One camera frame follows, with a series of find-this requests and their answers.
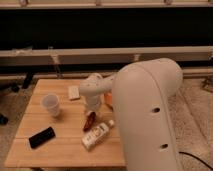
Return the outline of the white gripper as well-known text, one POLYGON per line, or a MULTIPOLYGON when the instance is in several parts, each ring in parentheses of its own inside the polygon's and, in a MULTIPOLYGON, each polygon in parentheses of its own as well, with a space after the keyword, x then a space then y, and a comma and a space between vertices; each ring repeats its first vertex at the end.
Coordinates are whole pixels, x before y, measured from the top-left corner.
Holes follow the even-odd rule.
POLYGON ((85 102, 86 109, 89 111, 95 111, 95 116, 99 117, 99 113, 97 111, 100 109, 101 106, 101 97, 99 95, 87 96, 85 98, 85 102))

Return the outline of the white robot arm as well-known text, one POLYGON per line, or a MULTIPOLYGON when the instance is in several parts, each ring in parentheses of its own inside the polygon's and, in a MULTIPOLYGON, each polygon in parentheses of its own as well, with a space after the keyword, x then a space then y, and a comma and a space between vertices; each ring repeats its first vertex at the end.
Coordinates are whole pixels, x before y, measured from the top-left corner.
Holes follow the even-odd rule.
POLYGON ((127 171, 182 171, 168 98, 183 74, 169 58, 135 62, 103 78, 94 73, 80 83, 89 110, 100 108, 100 95, 112 94, 127 171))

